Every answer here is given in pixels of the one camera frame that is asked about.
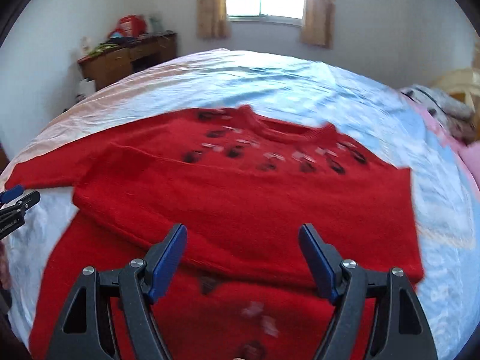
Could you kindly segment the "red knitted sweater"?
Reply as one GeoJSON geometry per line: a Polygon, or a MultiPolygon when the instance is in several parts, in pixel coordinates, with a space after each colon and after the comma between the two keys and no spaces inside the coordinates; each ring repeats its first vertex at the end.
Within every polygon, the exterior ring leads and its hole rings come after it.
{"type": "Polygon", "coordinates": [[[174,359],[313,357],[332,310],[299,248],[305,223],[364,268],[423,276],[410,170],[331,124],[288,124],[249,106],[176,111],[18,164],[8,184],[70,186],[78,209],[42,277],[35,359],[84,267],[123,267],[176,223],[186,249],[153,309],[174,359]]]}

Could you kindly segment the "white bag beside desk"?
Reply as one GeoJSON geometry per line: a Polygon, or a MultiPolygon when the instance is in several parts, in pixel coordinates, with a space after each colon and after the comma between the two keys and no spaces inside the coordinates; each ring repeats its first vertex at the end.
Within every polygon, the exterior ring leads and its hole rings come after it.
{"type": "Polygon", "coordinates": [[[79,82],[76,92],[76,101],[80,102],[96,92],[95,80],[83,79],[79,82]]]}

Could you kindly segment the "brown wooden desk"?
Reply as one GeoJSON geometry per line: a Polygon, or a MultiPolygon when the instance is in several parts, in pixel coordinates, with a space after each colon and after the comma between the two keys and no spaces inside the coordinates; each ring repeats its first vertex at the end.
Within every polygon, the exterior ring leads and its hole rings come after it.
{"type": "Polygon", "coordinates": [[[177,57],[177,34],[168,31],[123,45],[114,45],[93,56],[78,59],[82,77],[95,82],[97,90],[134,73],[177,57]]]}

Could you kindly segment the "green cloth on desk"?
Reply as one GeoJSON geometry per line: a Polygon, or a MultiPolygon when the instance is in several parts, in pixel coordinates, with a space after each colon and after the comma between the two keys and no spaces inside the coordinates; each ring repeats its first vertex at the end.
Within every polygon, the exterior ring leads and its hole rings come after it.
{"type": "Polygon", "coordinates": [[[114,50],[118,47],[117,44],[114,43],[100,43],[98,44],[95,48],[91,49],[91,51],[88,53],[89,57],[96,57],[99,56],[109,50],[114,50]]]}

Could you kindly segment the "pink floral pillow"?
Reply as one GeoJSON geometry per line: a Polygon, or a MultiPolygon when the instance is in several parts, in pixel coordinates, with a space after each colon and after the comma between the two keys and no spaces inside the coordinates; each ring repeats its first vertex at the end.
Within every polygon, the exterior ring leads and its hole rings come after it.
{"type": "Polygon", "coordinates": [[[473,177],[477,188],[480,188],[480,142],[465,146],[459,152],[461,160],[468,168],[469,173],[473,177]]]}

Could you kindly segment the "red bag on desk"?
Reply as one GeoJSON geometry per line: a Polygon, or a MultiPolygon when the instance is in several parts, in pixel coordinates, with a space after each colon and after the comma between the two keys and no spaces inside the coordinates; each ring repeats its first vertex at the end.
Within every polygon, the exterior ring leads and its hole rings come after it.
{"type": "Polygon", "coordinates": [[[108,38],[139,38],[147,33],[147,24],[144,16],[129,15],[119,19],[116,27],[108,38]]]}

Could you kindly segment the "blue pink patterned bedsheet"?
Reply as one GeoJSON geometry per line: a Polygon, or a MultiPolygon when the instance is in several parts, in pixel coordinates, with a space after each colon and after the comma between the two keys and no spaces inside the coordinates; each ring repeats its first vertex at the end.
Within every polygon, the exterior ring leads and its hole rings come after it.
{"type": "Polygon", "coordinates": [[[439,357],[455,358],[479,324],[479,189],[462,147],[393,88],[322,62],[214,49],[97,91],[52,120],[12,163],[164,112],[243,104],[300,125],[331,122],[381,159],[411,167],[425,268],[419,297],[439,357]]]}

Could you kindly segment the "grey white folded blanket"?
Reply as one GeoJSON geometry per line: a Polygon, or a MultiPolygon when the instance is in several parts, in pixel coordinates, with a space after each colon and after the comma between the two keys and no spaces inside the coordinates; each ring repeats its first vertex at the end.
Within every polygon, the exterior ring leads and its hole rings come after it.
{"type": "Polygon", "coordinates": [[[400,92],[425,109],[457,141],[470,144],[475,140],[474,111],[464,102],[454,99],[441,89],[422,85],[401,88],[400,92]]]}

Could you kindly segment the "window left beige curtain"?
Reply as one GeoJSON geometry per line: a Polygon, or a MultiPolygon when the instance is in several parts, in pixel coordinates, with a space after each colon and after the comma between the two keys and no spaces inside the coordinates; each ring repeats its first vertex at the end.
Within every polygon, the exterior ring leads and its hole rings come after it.
{"type": "Polygon", "coordinates": [[[197,0],[197,36],[202,39],[230,37],[226,0],[197,0]]]}

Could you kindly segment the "window beige curtain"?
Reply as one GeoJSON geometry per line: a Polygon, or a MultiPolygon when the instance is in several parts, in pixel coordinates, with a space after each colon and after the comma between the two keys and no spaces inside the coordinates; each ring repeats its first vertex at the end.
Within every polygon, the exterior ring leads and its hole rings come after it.
{"type": "Polygon", "coordinates": [[[304,0],[301,42],[323,49],[333,46],[335,0],[304,0]]]}
{"type": "Polygon", "coordinates": [[[202,39],[230,37],[226,0],[197,0],[197,36],[202,39]]]}

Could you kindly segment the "cream wooden headboard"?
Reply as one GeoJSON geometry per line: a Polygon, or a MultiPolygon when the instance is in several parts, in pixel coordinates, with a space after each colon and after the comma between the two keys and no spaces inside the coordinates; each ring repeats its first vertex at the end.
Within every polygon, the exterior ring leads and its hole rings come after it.
{"type": "Polygon", "coordinates": [[[473,109],[476,141],[479,140],[479,80],[479,69],[469,67],[448,72],[431,84],[473,109]]]}

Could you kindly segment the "window right beige curtain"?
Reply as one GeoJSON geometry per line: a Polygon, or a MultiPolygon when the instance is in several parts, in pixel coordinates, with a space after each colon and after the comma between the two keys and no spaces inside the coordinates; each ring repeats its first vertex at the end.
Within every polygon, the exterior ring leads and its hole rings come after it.
{"type": "Polygon", "coordinates": [[[301,42],[323,49],[333,46],[335,0],[304,0],[301,42]]]}

